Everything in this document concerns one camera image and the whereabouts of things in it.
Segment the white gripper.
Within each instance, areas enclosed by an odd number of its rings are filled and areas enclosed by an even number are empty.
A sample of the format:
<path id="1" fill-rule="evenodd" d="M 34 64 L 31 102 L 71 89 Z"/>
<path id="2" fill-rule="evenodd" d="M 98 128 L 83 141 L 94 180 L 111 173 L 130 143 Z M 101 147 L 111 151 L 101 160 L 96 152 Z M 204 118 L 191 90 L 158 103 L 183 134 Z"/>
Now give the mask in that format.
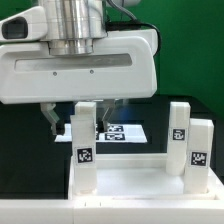
<path id="1" fill-rule="evenodd" d="M 104 100 L 99 132 L 108 130 L 112 99 L 148 98 L 157 90 L 153 29 L 112 31 L 89 55 L 52 56 L 44 42 L 0 46 L 0 102 L 41 103 L 53 135 L 64 134 L 55 103 Z"/>

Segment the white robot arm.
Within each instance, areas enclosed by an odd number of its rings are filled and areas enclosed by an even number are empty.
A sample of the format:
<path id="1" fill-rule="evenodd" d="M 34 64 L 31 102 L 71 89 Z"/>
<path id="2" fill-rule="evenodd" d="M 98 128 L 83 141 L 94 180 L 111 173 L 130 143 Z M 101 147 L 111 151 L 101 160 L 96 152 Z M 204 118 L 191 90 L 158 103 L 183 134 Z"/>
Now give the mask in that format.
<path id="1" fill-rule="evenodd" d="M 62 134 L 58 102 L 148 98 L 157 91 L 157 27 L 116 0 L 37 0 L 0 21 L 0 102 L 38 103 Z"/>

